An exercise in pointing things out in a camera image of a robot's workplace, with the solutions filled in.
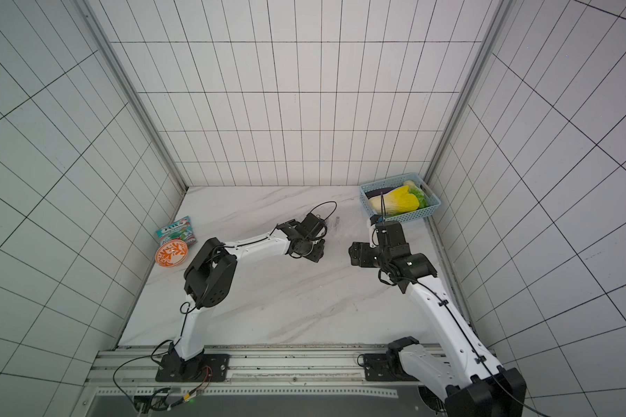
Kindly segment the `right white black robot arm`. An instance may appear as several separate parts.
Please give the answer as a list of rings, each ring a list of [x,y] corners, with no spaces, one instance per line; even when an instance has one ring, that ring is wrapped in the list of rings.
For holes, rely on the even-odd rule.
[[[443,403],[449,416],[520,416],[526,382],[485,347],[450,300],[429,258],[413,254],[400,222],[374,215],[370,240],[352,243],[351,264],[376,269],[380,283],[396,287],[424,314],[445,353],[432,356],[415,338],[391,342],[386,353],[393,375],[418,380]]]

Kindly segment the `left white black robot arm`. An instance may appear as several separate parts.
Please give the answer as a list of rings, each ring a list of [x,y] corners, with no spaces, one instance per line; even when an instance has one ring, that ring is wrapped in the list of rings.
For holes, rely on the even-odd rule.
[[[158,360],[156,381],[225,381],[230,356],[204,352],[202,333],[208,319],[203,314],[227,298],[235,274],[252,264],[281,255],[319,262],[327,230],[326,220],[310,212],[301,222],[283,222],[269,233],[243,241],[207,240],[184,271],[184,325],[178,339]]]

